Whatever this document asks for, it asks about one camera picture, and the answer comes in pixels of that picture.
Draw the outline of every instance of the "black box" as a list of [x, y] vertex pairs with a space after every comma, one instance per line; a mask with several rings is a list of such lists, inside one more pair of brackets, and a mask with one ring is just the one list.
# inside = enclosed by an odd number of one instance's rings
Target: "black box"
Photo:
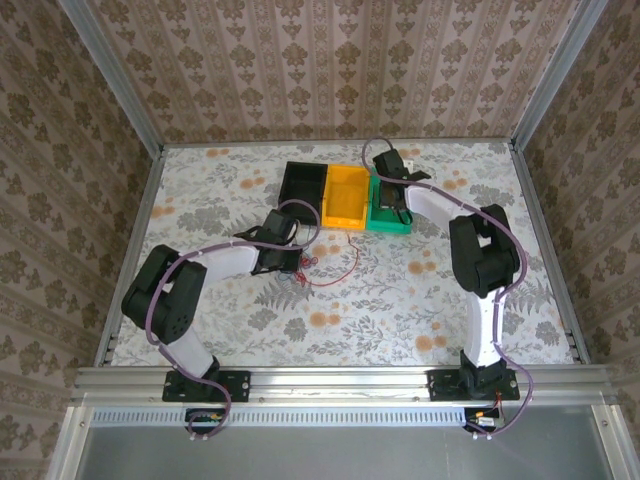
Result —
[[[285, 200], [297, 199], [310, 203], [322, 218], [322, 196], [327, 180], [327, 165], [322, 163], [287, 162], [278, 205]], [[282, 211], [292, 215], [303, 225], [315, 225], [313, 213], [303, 205], [285, 206]]]

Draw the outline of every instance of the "floral tablecloth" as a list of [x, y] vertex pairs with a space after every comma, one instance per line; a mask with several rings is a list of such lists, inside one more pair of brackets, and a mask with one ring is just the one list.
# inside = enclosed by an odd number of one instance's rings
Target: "floral tablecloth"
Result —
[[[503, 344], [527, 364], [571, 363], [569, 344], [511, 156], [501, 143], [399, 142], [401, 155], [433, 181], [476, 205], [505, 207], [529, 254], [526, 282], [507, 301]], [[383, 145], [374, 145], [373, 152]], [[358, 165], [361, 145], [171, 148], [149, 222], [141, 264], [165, 243], [181, 252], [261, 225], [276, 206], [287, 161]], [[302, 243], [306, 229], [298, 233]], [[453, 279], [448, 234], [416, 218], [410, 235], [322, 230], [307, 253], [315, 283], [272, 273], [226, 279], [203, 291], [195, 326], [226, 366], [452, 365], [467, 320]], [[125, 319], [113, 365], [162, 365], [144, 333]]]

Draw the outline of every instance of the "wall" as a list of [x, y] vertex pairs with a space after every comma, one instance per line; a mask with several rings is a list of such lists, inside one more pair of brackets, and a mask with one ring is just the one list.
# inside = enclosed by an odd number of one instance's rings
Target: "wall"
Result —
[[149, 158], [55, 1], [0, 2], [0, 478], [40, 478]]
[[640, 450], [640, 4], [610, 1], [525, 156], [594, 361]]
[[576, 0], [91, 0], [165, 143], [510, 136]]

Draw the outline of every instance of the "yellow box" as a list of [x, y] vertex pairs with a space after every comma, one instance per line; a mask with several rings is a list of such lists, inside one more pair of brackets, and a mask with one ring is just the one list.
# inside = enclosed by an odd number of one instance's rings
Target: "yellow box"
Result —
[[322, 226], [364, 230], [369, 207], [369, 172], [364, 167], [329, 165], [322, 197]]

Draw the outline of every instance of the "green tray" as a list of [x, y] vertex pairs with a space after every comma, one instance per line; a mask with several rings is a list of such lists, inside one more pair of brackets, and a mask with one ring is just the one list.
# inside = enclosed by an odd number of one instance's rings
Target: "green tray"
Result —
[[378, 203], [374, 199], [374, 194], [378, 194], [378, 186], [380, 180], [378, 177], [371, 175], [369, 181], [369, 209], [367, 211], [367, 230], [373, 232], [396, 233], [406, 235], [411, 233], [411, 225], [402, 223], [397, 215], [386, 208], [378, 208]]

